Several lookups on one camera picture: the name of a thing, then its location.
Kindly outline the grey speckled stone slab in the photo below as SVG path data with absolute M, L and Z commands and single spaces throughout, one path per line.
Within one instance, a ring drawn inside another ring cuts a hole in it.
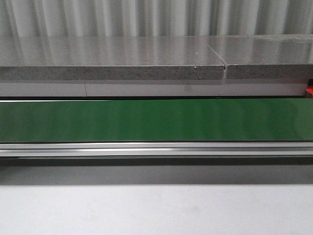
M 1 37 L 2 81 L 222 80 L 203 37 Z

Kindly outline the aluminium conveyor side rail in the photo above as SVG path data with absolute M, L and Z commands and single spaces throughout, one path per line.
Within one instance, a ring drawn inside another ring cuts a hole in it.
M 17 159 L 156 159 L 311 157 L 311 141 L 7 143 L 0 157 Z

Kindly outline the white panel under slabs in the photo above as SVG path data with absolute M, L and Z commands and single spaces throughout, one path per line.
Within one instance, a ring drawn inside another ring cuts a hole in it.
M 2 97 L 302 96 L 307 79 L 2 81 Z

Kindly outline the white pleated curtain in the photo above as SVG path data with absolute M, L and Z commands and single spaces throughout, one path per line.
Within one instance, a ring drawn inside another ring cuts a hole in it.
M 311 34 L 310 0 L 3 0 L 2 36 Z

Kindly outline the red plastic tray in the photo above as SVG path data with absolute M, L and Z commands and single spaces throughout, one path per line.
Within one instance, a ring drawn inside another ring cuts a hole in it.
M 306 88 L 306 98 L 313 98 L 313 86 L 308 86 Z

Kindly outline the green conveyor belt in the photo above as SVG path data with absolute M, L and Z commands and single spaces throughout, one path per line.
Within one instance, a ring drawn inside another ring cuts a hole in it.
M 2 102 L 1 142 L 311 141 L 309 98 Z

